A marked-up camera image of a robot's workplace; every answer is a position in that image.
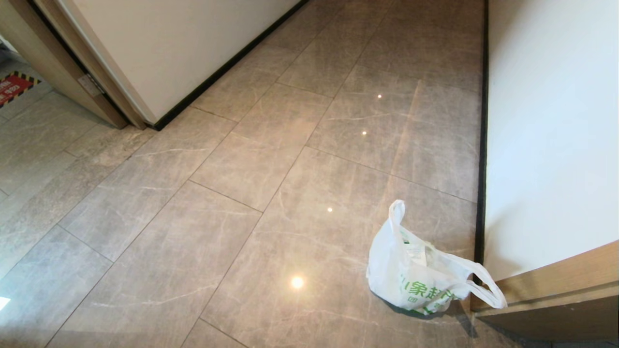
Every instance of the red floor sticker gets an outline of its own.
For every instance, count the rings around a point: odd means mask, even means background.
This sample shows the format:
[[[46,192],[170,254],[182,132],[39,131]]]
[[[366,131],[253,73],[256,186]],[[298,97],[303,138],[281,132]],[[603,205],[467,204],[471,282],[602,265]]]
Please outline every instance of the red floor sticker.
[[[0,80],[0,108],[40,82],[34,77],[22,74],[19,71],[10,73],[7,77]]]

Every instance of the door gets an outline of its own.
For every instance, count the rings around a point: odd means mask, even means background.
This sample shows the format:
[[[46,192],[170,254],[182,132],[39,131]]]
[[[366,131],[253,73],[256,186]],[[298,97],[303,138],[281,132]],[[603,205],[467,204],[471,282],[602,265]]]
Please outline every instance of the door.
[[[0,0],[0,33],[54,88],[113,126],[127,125],[27,1]]]

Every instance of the door hinge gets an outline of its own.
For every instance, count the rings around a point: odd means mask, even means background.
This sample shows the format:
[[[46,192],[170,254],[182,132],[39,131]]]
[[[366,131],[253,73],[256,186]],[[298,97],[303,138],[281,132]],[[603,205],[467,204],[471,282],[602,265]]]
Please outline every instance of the door hinge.
[[[86,74],[80,77],[79,79],[77,79],[77,81],[79,82],[80,85],[82,85],[82,87],[86,90],[86,92],[90,94],[91,97],[96,97],[97,95],[105,94],[105,91],[103,90],[103,88],[101,88],[99,83],[97,83],[97,81],[90,74]]]

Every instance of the black baseboard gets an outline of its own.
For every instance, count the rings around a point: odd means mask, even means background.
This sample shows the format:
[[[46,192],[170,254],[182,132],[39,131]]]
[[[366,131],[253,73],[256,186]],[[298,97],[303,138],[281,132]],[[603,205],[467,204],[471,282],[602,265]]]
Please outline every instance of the black baseboard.
[[[483,264],[486,221],[486,161],[488,155],[488,0],[484,1],[482,129],[479,146],[479,178],[477,188],[477,223],[475,226],[475,262]]]
[[[194,89],[187,97],[183,98],[178,104],[176,104],[168,113],[166,113],[157,123],[150,125],[151,128],[160,131],[168,125],[174,118],[176,118],[183,110],[185,110],[194,100],[200,97],[211,85],[213,85],[220,77],[222,77],[228,70],[230,70],[236,63],[238,63],[243,57],[245,57],[251,50],[253,50],[260,42],[262,42],[267,36],[269,36],[277,27],[282,25],[291,15],[298,11],[309,0],[301,0],[294,5],[288,12],[275,21],[267,30],[258,35],[252,42],[245,46],[234,57],[230,58],[222,67],[217,69],[208,79],[201,83],[196,89]]]

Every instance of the hallway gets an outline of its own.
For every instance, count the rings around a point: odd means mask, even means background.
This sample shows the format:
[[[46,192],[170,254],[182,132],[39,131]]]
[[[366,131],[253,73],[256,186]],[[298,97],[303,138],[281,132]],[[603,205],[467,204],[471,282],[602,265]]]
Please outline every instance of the hallway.
[[[0,346],[550,347],[365,277],[395,199],[473,258],[482,36],[481,0],[311,0],[159,133],[0,118]]]

